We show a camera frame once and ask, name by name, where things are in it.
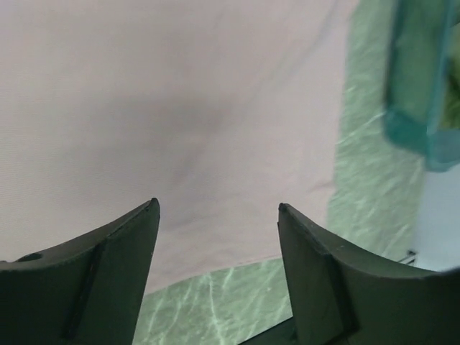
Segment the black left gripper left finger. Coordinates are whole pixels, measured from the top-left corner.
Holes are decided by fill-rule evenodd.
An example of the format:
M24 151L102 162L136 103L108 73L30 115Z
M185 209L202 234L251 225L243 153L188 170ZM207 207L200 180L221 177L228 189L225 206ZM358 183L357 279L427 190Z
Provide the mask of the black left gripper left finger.
M1 263L3 344L131 344L160 223L152 199L67 242Z

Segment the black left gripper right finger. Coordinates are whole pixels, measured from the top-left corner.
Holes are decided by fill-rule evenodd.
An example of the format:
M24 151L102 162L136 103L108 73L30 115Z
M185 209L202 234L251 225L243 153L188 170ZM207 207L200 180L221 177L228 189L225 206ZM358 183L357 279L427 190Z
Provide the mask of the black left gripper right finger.
M279 207L278 232L300 344L457 344L459 271L373 254Z

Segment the pink tank top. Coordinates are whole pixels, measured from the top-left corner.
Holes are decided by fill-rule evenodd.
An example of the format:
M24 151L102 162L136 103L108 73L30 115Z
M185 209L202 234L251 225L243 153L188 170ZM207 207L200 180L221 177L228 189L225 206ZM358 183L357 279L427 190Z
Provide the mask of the pink tank top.
M151 198L147 289L324 224L356 1L3 1L1 258Z

